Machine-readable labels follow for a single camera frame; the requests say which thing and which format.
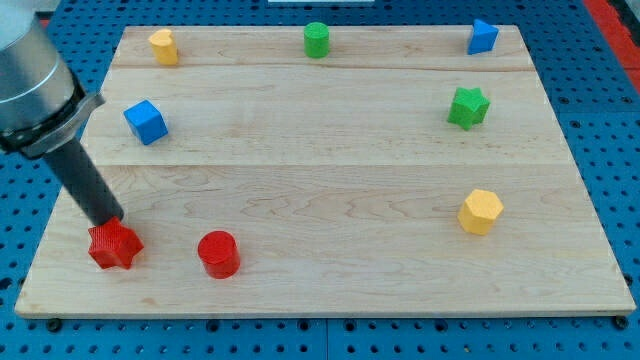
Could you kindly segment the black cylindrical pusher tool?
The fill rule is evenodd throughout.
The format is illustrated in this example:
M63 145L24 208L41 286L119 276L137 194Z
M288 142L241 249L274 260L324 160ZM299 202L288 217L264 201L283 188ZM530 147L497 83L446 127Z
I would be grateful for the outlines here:
M44 161L94 226L124 210L78 139L73 138L46 153Z

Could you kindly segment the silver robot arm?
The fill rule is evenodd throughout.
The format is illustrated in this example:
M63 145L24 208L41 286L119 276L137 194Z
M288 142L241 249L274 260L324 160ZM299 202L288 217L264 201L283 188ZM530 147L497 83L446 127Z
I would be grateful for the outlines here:
M124 210L77 138L104 103L87 91L35 12L1 3L1 150L42 158L95 226Z

